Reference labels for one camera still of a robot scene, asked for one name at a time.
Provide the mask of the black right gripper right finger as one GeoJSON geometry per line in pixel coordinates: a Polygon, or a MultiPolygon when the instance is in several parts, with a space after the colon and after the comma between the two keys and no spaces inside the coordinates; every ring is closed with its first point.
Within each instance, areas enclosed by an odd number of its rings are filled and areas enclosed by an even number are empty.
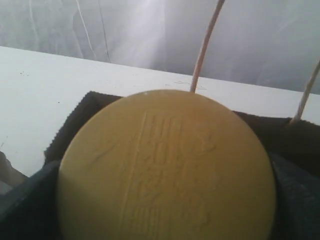
{"type": "Polygon", "coordinates": [[[320,179],[296,164],[268,154],[276,183],[276,214],[271,240],[320,238],[320,179]]]}

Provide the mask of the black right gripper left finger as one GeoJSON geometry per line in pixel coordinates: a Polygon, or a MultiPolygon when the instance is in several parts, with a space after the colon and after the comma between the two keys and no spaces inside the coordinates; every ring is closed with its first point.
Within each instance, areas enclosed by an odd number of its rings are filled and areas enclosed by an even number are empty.
{"type": "Polygon", "coordinates": [[[52,161],[0,198],[2,240],[61,240],[56,207],[60,161],[52,161]]]}

